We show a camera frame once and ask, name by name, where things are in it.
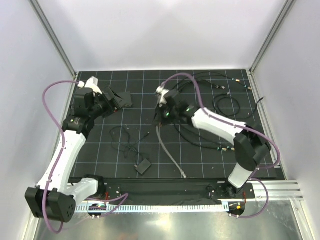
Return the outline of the thick black cable lifted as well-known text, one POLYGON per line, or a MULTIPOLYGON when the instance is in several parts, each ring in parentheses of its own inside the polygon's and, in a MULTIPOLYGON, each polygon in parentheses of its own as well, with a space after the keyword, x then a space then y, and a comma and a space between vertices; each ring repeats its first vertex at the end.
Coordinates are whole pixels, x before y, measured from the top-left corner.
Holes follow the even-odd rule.
POLYGON ((194 73, 191 75, 195 80, 199 80, 199 79, 204 79, 204 80, 209 80, 213 83, 214 78, 216 77, 221 77, 221 78, 225 78, 226 80, 231 80, 232 81, 232 77, 228 77, 222 73, 219 73, 217 71, 202 71, 202 72, 198 72, 198 73, 194 73))

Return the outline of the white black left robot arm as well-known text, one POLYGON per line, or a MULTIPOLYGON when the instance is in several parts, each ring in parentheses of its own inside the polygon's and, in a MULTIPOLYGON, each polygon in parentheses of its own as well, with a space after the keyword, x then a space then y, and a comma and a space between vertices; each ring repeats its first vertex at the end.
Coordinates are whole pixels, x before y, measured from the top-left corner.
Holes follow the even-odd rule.
POLYGON ((74 96, 71 113, 62 123, 59 145, 51 163, 35 187, 29 187, 25 199, 34 217, 68 223, 82 201, 101 200, 106 194, 104 178, 87 174, 79 183, 68 186, 72 168, 85 145, 95 120, 106 118, 126 106, 126 100, 110 87, 80 88, 74 96))

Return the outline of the black ethernet cable pulled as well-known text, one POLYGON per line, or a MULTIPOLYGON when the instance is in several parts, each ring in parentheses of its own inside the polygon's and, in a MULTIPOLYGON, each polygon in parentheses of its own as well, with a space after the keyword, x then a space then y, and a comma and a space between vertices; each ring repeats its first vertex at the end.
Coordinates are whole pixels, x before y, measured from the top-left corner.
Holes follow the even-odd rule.
MULTIPOLYGON (((210 80, 207 79, 196 79, 198 85, 200 84, 209 84, 211 87, 215 89, 225 90, 226 87, 223 85, 218 85, 210 80)), ((194 83, 191 80, 183 79, 182 81, 178 82, 172 89, 177 89, 178 91, 182 92, 188 85, 193 85, 194 83)))

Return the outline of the black network switch box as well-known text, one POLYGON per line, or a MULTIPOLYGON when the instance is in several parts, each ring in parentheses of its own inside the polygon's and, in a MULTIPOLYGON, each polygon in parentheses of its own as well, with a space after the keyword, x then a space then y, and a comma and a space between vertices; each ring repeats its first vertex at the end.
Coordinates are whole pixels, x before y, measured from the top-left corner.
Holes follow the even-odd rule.
POLYGON ((132 97, 129 91, 117 93, 115 96, 120 108, 132 107, 132 97))

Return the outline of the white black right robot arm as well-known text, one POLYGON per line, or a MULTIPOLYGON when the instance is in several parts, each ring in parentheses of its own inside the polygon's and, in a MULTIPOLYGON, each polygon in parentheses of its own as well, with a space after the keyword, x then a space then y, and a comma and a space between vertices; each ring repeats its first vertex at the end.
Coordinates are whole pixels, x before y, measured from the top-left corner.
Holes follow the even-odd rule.
POLYGON ((199 104, 189 104, 177 90, 160 86, 155 94, 155 125, 182 123, 216 135, 233 145, 236 165, 222 189, 230 198, 241 195, 244 185, 271 151, 271 145, 262 133, 245 122, 218 115, 199 104))

